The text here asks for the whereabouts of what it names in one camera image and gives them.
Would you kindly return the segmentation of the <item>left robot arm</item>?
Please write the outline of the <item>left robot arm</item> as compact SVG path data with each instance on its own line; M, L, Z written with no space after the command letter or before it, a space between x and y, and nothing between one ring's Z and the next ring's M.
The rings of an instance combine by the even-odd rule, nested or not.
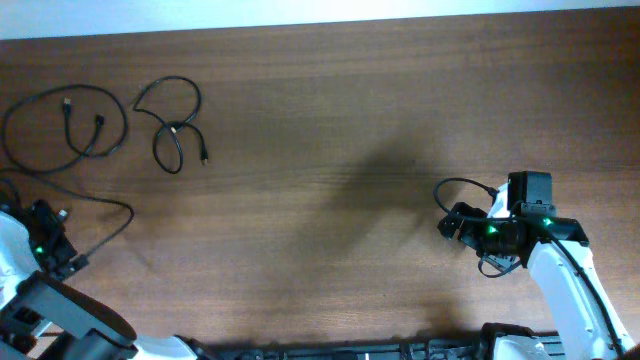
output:
M179 336L139 337L118 313L66 285L88 264L65 235L66 213L39 200L1 202L1 357L26 359L50 325L42 359L204 359Z

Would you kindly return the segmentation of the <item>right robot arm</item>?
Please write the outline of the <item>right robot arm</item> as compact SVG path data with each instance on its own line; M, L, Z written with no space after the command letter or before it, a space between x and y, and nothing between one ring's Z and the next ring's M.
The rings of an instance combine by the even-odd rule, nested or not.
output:
M512 172L507 182L485 186L489 211L458 202L444 210L437 228L475 251L490 278L527 270L541 290L556 329L486 323L469 344L432 341L435 356L471 359L636 359L639 346L614 309L597 275L590 241L576 219L558 216L552 176Z

